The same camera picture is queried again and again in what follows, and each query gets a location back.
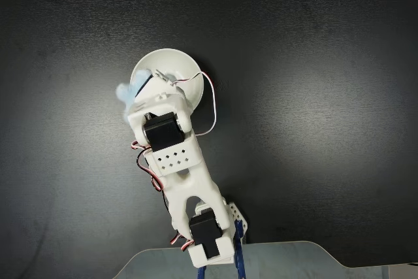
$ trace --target wire cable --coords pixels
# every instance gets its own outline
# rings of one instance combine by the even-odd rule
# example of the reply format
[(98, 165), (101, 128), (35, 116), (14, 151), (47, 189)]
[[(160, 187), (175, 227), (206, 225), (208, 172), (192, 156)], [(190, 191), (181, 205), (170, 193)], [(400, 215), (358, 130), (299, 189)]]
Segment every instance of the wire cable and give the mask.
[(182, 245), (182, 247), (180, 248), (183, 252), (189, 247), (191, 246), (195, 241), (194, 240), (190, 240), (187, 241), (185, 244)]
[(131, 148), (132, 148), (133, 150), (137, 150), (138, 148), (142, 148), (142, 149), (144, 150), (145, 148), (147, 148), (147, 146), (139, 145), (139, 144), (138, 144), (138, 141), (137, 141), (137, 140), (134, 140), (134, 141), (131, 143)]
[(153, 187), (158, 191), (158, 192), (161, 192), (162, 190), (163, 190), (163, 188), (164, 188), (164, 186), (163, 186), (163, 183), (160, 181), (160, 179), (158, 178), (158, 176), (151, 170), (151, 169), (149, 169), (149, 168), (146, 168), (146, 167), (144, 167), (144, 166), (142, 166), (140, 163), (139, 163), (139, 158), (141, 157), (141, 155), (146, 151), (146, 150), (149, 150), (151, 147), (147, 147), (147, 148), (145, 148), (143, 151), (141, 151), (141, 153), (139, 153), (139, 155), (138, 155), (138, 157), (137, 157), (137, 165), (138, 165), (138, 167), (140, 167), (143, 171), (146, 171), (151, 177), (152, 177), (152, 179), (151, 179), (151, 182), (152, 182), (152, 185), (153, 185)]
[(190, 80), (192, 80), (192, 79), (194, 79), (196, 76), (198, 76), (199, 74), (202, 74), (208, 81), (209, 81), (209, 84), (210, 84), (210, 88), (212, 89), (212, 99), (213, 99), (213, 101), (214, 101), (214, 122), (213, 122), (213, 124), (212, 124), (212, 126), (210, 127), (210, 129), (209, 130), (207, 130), (206, 132), (203, 132), (203, 133), (199, 133), (199, 134), (196, 134), (196, 136), (197, 137), (201, 137), (202, 135), (206, 135), (206, 134), (208, 134), (209, 132), (211, 132), (211, 130), (213, 130), (214, 129), (214, 127), (215, 127), (215, 124), (216, 124), (216, 116), (217, 116), (217, 114), (216, 114), (216, 99), (215, 99), (215, 88), (214, 88), (214, 83), (212, 82), (212, 80), (210, 79), (210, 77), (205, 73), (205, 72), (203, 72), (203, 71), (201, 71), (201, 72), (199, 72), (199, 73), (196, 73), (195, 75), (193, 75), (191, 78), (188, 78), (188, 79), (185, 79), (185, 80), (175, 80), (174, 82), (173, 82), (173, 84), (177, 84), (177, 83), (180, 83), (180, 82), (183, 82), (183, 83), (186, 83), (186, 82), (189, 82)]
[(170, 214), (170, 211), (169, 211), (169, 206), (167, 205), (167, 201), (166, 201), (166, 199), (165, 199), (165, 193), (164, 193), (164, 191), (161, 191), (161, 192), (163, 192), (163, 200), (164, 200), (164, 206), (165, 206), (165, 209), (167, 209), (167, 212), (169, 212), (169, 214)]
[(173, 245), (181, 237), (183, 237), (183, 236), (181, 234), (179, 234), (179, 232), (177, 231), (176, 236), (170, 241), (170, 244)]

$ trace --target red wire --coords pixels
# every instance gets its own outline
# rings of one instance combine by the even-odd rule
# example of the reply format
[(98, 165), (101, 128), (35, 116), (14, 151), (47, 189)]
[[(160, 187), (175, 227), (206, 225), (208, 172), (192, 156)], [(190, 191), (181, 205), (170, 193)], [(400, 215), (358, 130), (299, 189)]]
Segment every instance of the red wire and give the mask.
[(147, 147), (143, 151), (141, 151), (141, 153), (139, 153), (139, 155), (137, 157), (137, 165), (138, 165), (138, 167), (140, 167), (143, 171), (146, 171), (152, 177), (151, 182), (152, 182), (152, 185), (153, 185), (154, 189), (156, 189), (158, 192), (161, 192), (164, 188), (164, 185), (161, 182), (161, 180), (158, 178), (158, 176), (151, 169), (145, 168), (144, 166), (142, 166), (139, 163), (139, 158), (141, 157), (141, 155), (146, 150), (149, 150), (149, 149), (150, 149), (150, 147)]
[(183, 252), (185, 251), (186, 248), (188, 248), (190, 245), (192, 245), (195, 241), (190, 240), (187, 241), (185, 244), (183, 244), (183, 246), (180, 248)]

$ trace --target blue cotton ball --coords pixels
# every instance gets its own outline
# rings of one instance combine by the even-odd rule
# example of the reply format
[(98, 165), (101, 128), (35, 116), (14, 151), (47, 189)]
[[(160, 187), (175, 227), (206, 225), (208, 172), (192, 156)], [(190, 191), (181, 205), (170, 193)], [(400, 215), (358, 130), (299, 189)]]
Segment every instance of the blue cotton ball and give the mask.
[(128, 121), (127, 113), (129, 108), (134, 103), (135, 97), (137, 96), (139, 89), (145, 84), (145, 82), (147, 81), (147, 79), (149, 79), (150, 76), (150, 70), (138, 70), (135, 73), (135, 77), (130, 84), (121, 83), (116, 88), (116, 96), (120, 101), (123, 101), (126, 105), (125, 112), (123, 113), (123, 117), (125, 118), (126, 122)]

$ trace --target white wire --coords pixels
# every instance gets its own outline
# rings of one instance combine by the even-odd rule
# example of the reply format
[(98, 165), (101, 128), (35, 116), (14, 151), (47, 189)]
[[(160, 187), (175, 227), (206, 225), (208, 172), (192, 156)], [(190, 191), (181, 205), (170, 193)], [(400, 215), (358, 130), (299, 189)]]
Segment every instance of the white wire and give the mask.
[(125, 269), (126, 268), (126, 266), (128, 266), (128, 264), (132, 261), (132, 259), (134, 259), (135, 258), (135, 256), (137, 256), (138, 254), (140, 254), (140, 253), (142, 253), (143, 251), (141, 251), (141, 252), (138, 252), (138, 253), (136, 253), (127, 263), (126, 263), (126, 265), (125, 266), (123, 266), (123, 268), (120, 270), (120, 272), (118, 272), (118, 274), (115, 276), (115, 277), (113, 277), (113, 279), (116, 279), (116, 277), (117, 276), (119, 276), (120, 275), (120, 273), (122, 272), (122, 270), (123, 269)]
[(209, 81), (210, 88), (212, 89), (212, 99), (214, 100), (214, 123), (212, 124), (212, 126), (210, 127), (210, 129), (207, 130), (206, 132), (196, 134), (197, 137), (201, 137), (202, 135), (206, 135), (209, 132), (211, 132), (211, 130), (214, 129), (215, 124), (216, 124), (216, 116), (217, 115), (216, 115), (216, 99), (215, 99), (215, 88), (214, 88), (214, 84), (212, 83), (212, 80), (210, 79), (210, 77), (205, 72), (203, 72), (203, 71), (201, 71), (199, 73), (196, 73), (194, 76), (192, 76), (191, 78), (188, 78), (187, 80), (177, 80), (177, 81), (174, 81), (173, 82), (173, 84), (177, 84), (177, 83), (180, 83), (180, 82), (186, 83), (186, 82), (189, 82), (190, 80), (194, 79), (199, 74), (203, 74), (206, 77), (206, 79)]

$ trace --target blue metal bracket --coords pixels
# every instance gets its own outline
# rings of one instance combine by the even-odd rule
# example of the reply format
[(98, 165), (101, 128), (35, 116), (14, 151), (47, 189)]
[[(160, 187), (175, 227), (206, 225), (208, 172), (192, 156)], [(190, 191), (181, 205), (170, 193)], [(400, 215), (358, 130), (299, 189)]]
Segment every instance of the blue metal bracket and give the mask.
[(238, 279), (246, 279), (246, 270), (244, 268), (244, 256), (242, 255), (241, 238), (244, 237), (244, 228), (241, 220), (235, 220), (235, 267), (238, 270)]

